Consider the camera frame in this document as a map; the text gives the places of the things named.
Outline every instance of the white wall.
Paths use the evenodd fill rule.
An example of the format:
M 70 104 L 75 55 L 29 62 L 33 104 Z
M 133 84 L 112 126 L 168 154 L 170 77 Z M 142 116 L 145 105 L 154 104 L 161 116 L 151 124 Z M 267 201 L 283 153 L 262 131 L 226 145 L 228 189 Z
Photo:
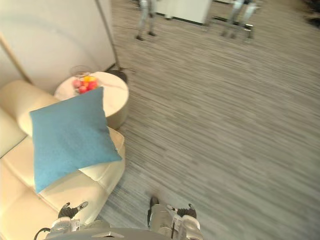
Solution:
M 0 88 L 13 80 L 22 79 L 22 76 L 12 64 L 8 55 L 0 47 Z
M 212 0 L 161 0 L 157 12 L 166 17 L 176 17 L 197 23 L 204 23 Z
M 100 2 L 111 27 L 111 0 Z M 73 66 L 103 71 L 115 62 L 93 0 L 0 0 L 0 6 L 0 31 L 31 81 L 48 92 Z

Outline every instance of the round side table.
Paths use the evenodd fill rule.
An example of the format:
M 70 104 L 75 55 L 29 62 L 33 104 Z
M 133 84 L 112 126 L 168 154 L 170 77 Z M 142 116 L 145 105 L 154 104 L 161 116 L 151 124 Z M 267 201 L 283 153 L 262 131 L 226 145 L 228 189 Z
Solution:
M 98 78 L 98 84 L 103 87 L 103 110 L 112 129 L 118 129 L 128 115 L 129 89 L 121 78 L 106 72 L 96 71 L 91 76 Z M 77 96 L 72 86 L 74 76 L 62 82 L 54 96 L 59 100 L 67 100 Z

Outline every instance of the gray carpet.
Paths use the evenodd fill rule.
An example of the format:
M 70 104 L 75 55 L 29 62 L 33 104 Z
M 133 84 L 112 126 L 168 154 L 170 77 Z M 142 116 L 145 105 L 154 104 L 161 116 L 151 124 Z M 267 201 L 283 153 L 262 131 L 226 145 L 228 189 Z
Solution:
M 268 0 L 255 40 L 140 12 L 113 0 L 130 112 L 126 170 L 100 218 L 145 229 L 149 198 L 193 203 L 207 240 L 320 239 L 320 31 L 300 0 Z M 217 3 L 212 14 L 229 6 Z

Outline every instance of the sofa seat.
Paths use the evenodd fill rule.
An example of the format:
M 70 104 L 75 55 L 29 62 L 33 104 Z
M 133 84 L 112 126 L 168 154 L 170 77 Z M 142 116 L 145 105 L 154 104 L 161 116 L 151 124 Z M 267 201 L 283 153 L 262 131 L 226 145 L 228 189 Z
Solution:
M 82 224 L 91 223 L 125 170 L 125 138 L 109 128 L 121 161 L 78 169 L 36 194 L 29 112 L 56 102 L 52 95 L 24 81 L 13 81 L 0 89 L 1 240 L 33 239 L 41 228 L 51 228 L 67 202 L 76 207 L 88 201 L 76 218 Z M 38 239 L 46 235 L 41 233 Z

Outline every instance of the sofa armrest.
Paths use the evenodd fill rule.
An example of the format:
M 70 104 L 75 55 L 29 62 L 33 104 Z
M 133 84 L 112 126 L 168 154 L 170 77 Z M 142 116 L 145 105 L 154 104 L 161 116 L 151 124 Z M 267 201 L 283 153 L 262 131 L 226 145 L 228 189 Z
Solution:
M 54 96 L 25 81 L 17 80 L 0 89 L 0 107 L 9 113 L 19 127 L 32 136 L 29 112 L 59 102 Z

